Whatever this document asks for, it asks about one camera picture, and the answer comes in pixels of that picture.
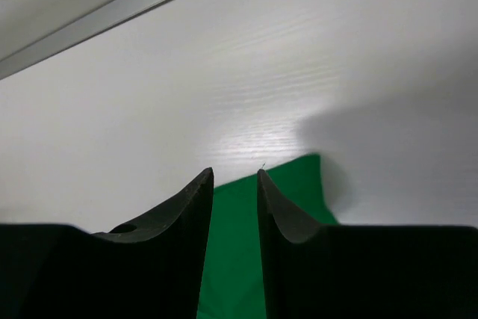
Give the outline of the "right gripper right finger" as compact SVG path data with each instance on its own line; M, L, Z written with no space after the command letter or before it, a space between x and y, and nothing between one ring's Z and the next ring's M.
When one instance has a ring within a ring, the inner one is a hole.
M269 318L475 318L477 229L320 223L258 172Z

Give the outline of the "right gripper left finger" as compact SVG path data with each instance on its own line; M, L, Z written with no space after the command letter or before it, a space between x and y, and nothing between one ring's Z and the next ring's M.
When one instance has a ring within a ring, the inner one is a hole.
M109 232L1 226L3 318L194 318L214 173Z

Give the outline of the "green t shirt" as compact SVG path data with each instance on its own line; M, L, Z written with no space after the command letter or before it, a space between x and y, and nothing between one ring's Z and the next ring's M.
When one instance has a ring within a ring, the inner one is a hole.
M323 195L320 156L304 155L267 172L280 191L321 223L335 224ZM257 176L214 190L197 315L265 318L257 220Z

